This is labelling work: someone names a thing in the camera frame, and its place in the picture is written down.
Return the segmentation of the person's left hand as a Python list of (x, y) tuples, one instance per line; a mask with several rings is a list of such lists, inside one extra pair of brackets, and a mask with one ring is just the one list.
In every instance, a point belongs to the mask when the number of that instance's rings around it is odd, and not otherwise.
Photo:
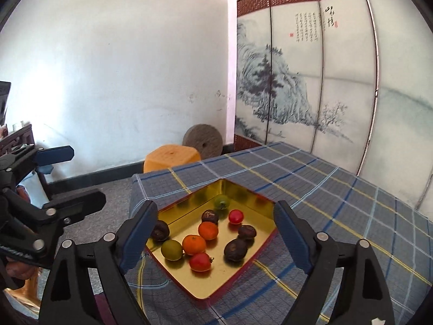
[(36, 266), (32, 266), (19, 261), (14, 261), (11, 258), (7, 258), (6, 260), (6, 273), (10, 277), (14, 277), (20, 280), (28, 280), (34, 275), (35, 272), (37, 272)]

